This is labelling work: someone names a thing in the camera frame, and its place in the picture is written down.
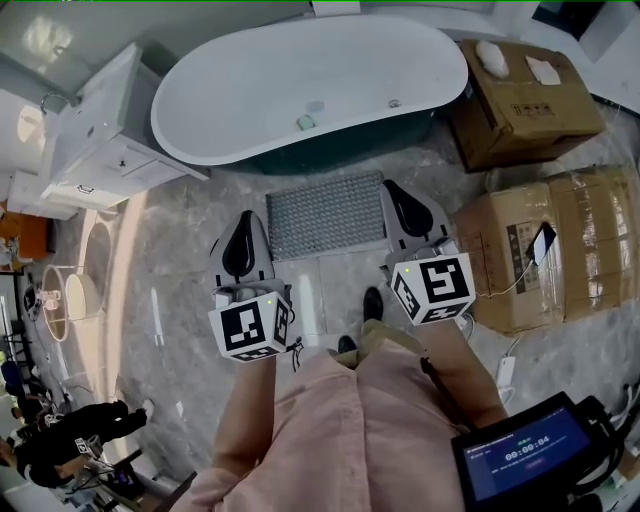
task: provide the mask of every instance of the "feet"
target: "feet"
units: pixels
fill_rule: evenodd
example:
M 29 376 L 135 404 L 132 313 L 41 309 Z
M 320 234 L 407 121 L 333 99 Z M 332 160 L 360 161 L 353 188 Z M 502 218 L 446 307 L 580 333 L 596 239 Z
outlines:
M 358 346 L 355 341 L 351 339 L 351 336 L 342 336 L 338 340 L 338 353 L 344 354 L 345 352 L 351 352 L 353 350 L 358 350 Z
M 147 398 L 144 402 L 142 402 L 142 408 L 147 415 L 147 421 L 151 421 L 151 418 L 153 418 L 153 413 L 156 410 L 156 406 L 153 403 L 153 400 Z
M 384 305 L 382 304 L 382 295 L 377 288 L 370 286 L 364 293 L 364 300 L 362 301 L 364 311 L 364 321 L 367 320 L 382 320 L 382 313 L 384 311 Z

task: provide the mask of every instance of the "display screen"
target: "display screen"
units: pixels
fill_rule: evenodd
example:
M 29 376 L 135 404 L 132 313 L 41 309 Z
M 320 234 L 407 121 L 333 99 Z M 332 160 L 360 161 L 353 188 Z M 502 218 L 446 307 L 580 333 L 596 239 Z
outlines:
M 587 448 L 590 440 L 565 407 L 499 439 L 465 448 L 477 501 L 536 478 Z

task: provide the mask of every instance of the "person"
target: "person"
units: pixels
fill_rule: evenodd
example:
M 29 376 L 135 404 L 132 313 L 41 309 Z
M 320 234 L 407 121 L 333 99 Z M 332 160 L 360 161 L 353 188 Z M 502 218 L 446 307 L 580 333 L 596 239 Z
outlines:
M 413 338 L 381 322 L 377 289 L 363 309 L 359 347 L 343 337 L 335 357 L 308 359 L 275 406 L 275 358 L 239 365 L 212 467 L 172 512 L 464 510 L 450 443 L 462 427 L 420 359 L 478 427 L 507 417 L 491 375 L 453 320 Z
M 47 409 L 42 406 L 39 397 L 35 395 L 22 395 L 17 397 L 18 407 L 11 408 L 11 415 L 19 420 L 24 419 L 26 425 L 36 423 L 47 414 Z
M 77 476 L 103 444 L 143 427 L 153 410 L 151 400 L 133 413 L 122 401 L 87 405 L 15 449 L 0 440 L 0 459 L 36 485 L 60 487 Z

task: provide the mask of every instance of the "pink shirt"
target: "pink shirt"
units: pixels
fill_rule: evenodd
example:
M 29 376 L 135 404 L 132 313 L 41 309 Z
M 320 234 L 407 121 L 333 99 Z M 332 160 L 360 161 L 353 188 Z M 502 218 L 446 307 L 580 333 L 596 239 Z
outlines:
M 464 511 L 450 439 L 419 359 L 385 341 L 355 371 L 309 359 L 276 403 L 273 443 L 240 479 L 207 469 L 172 512 Z

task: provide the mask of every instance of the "cardboard box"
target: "cardboard box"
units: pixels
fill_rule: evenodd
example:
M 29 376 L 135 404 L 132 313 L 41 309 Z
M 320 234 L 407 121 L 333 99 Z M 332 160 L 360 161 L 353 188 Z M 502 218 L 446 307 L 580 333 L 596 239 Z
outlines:
M 639 200 L 635 169 L 603 166 L 487 194 L 462 208 L 454 220 L 478 294 L 506 290 L 522 275 L 542 222 L 558 235 L 513 290 L 478 297 L 476 320 L 513 335 L 638 297 Z
M 476 56 L 477 41 L 461 50 L 469 83 L 449 107 L 449 119 L 468 171 L 553 160 L 605 129 L 595 102 L 567 57 L 515 43 L 497 43 L 509 66 L 505 79 L 490 75 Z M 525 56 L 548 61 L 560 85 L 540 84 Z

